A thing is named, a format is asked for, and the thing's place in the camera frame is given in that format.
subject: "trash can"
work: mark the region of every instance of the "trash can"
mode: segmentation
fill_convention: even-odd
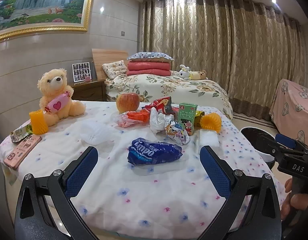
[[[266,136],[267,138],[275,141],[275,137],[268,133],[267,131],[264,131],[260,128],[248,126],[241,129],[241,133],[245,136],[245,138],[251,143],[251,145],[255,148],[256,152],[262,157],[262,159],[267,163],[267,165],[271,168],[273,168],[275,161],[274,157],[270,154],[266,154],[264,152],[261,152],[258,150],[256,146],[256,140],[260,136]]]

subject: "teddy bear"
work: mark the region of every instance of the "teddy bear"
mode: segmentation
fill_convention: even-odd
[[[80,101],[72,101],[74,89],[67,85],[66,70],[52,69],[46,72],[37,84],[43,94],[39,107],[45,111],[44,119],[48,126],[60,119],[78,116],[85,112],[86,106]]]
[[[206,71],[190,71],[189,67],[185,67],[184,65],[180,65],[181,70],[179,71],[179,75],[181,78],[186,80],[201,80],[206,79]]]

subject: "patterned pillow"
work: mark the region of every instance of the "patterned pillow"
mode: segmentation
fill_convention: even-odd
[[[169,55],[160,52],[139,52],[132,56],[129,56],[127,60],[171,63],[171,61],[173,61],[174,59],[171,58]]]
[[[103,64],[103,69],[106,75],[112,80],[121,74],[126,74],[127,72],[127,67],[125,66],[123,60],[113,63]]]

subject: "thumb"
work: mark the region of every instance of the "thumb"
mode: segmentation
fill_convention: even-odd
[[[295,194],[291,198],[291,206],[296,209],[306,210],[308,206],[308,194]]]

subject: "green milk carton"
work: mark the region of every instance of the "green milk carton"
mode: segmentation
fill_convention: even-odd
[[[194,131],[194,119],[197,105],[181,103],[178,108],[178,123],[187,131],[188,135],[192,135]]]

